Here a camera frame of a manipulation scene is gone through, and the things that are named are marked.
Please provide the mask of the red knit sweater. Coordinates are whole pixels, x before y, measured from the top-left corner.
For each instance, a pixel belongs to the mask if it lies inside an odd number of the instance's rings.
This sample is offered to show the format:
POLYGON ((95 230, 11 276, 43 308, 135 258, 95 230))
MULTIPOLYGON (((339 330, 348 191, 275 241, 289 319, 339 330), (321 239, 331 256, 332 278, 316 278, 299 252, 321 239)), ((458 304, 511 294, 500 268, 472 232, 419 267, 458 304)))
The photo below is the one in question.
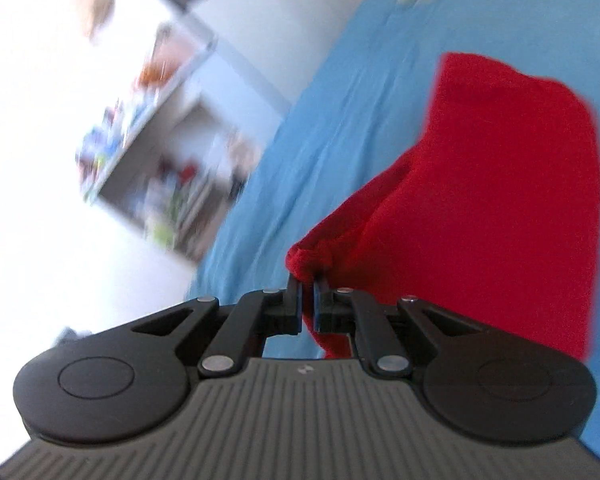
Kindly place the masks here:
POLYGON ((418 142, 298 240, 302 283, 413 295, 577 359, 600 267, 595 116, 559 81, 443 55, 418 142))

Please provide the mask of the white shelf unit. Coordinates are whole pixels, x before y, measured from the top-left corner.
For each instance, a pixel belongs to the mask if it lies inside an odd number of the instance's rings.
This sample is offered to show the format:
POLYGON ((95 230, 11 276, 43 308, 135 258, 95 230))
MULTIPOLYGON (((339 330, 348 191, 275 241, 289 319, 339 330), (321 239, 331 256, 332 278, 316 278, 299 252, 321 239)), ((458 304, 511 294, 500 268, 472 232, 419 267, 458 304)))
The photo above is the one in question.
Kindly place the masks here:
POLYGON ((232 44, 168 0, 114 0, 96 36, 103 102, 83 142, 82 193, 148 240, 198 262, 288 112, 232 44))

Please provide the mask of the blue bed cover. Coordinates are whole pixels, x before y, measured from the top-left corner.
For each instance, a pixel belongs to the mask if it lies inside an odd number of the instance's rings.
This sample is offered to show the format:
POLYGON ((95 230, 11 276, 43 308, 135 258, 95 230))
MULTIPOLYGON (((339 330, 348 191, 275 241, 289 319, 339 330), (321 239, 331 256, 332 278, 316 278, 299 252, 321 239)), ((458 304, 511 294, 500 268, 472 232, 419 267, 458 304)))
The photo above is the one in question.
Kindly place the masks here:
MULTIPOLYGON (((287 249, 419 137, 439 58, 496 58, 566 84, 600 127, 600 0, 365 0, 278 128, 189 295, 282 284, 287 249)), ((600 454, 600 270, 585 443, 600 454)))

